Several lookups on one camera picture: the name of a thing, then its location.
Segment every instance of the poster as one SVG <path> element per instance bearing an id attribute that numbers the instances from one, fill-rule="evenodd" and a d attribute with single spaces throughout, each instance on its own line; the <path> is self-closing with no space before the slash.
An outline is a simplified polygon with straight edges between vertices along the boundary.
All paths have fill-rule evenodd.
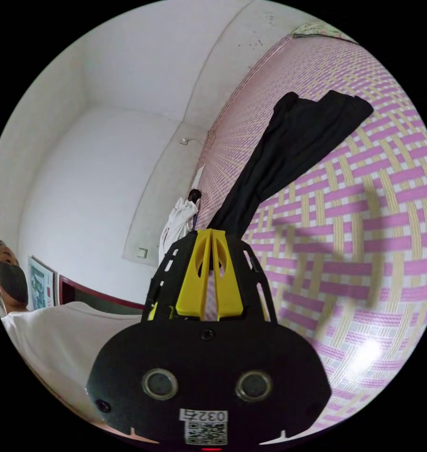
<path id="1" fill-rule="evenodd" d="M 34 256 L 28 258 L 28 272 L 33 309 L 55 306 L 55 272 Z"/>

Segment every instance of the white shirt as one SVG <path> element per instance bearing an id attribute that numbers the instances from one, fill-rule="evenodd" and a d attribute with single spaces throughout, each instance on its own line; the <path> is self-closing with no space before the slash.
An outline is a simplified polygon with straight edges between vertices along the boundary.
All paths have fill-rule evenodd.
<path id="1" fill-rule="evenodd" d="M 103 345 L 141 321 L 140 315 L 107 314 L 85 303 L 12 312 L 3 325 L 22 358 L 63 400 L 90 422 L 103 422 L 85 386 Z"/>
<path id="2" fill-rule="evenodd" d="M 171 245 L 177 240 L 184 238 L 190 232 L 190 220 L 197 213 L 198 208 L 194 202 L 179 198 L 174 209 L 169 214 L 168 222 L 160 236 L 158 265 L 163 261 Z"/>

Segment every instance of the electrical outlet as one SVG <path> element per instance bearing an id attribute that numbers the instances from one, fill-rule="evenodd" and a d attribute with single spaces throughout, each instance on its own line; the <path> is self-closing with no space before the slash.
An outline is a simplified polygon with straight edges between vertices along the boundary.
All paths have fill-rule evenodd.
<path id="1" fill-rule="evenodd" d="M 146 259 L 146 257 L 147 257 L 147 250 L 146 250 L 146 248 L 138 248 L 137 257 L 141 258 L 141 259 Z"/>

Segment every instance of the label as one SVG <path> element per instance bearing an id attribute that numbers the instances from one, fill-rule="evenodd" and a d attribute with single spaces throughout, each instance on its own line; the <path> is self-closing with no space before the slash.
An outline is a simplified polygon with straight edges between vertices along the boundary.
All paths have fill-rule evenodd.
<path id="1" fill-rule="evenodd" d="M 227 444 L 227 411 L 180 410 L 185 422 L 185 444 L 221 446 Z"/>
<path id="2" fill-rule="evenodd" d="M 227 422 L 227 411 L 199 411 L 180 409 L 179 420 L 185 422 L 209 422 L 210 424 Z"/>

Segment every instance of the black cloth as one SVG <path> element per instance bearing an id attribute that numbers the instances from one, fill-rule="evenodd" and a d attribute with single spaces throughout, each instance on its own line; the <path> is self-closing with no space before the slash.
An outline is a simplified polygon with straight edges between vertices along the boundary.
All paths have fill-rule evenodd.
<path id="1" fill-rule="evenodd" d="M 284 95 L 208 228 L 242 238 L 260 203 L 319 163 L 372 113 L 367 101 L 332 90 L 318 102 Z"/>

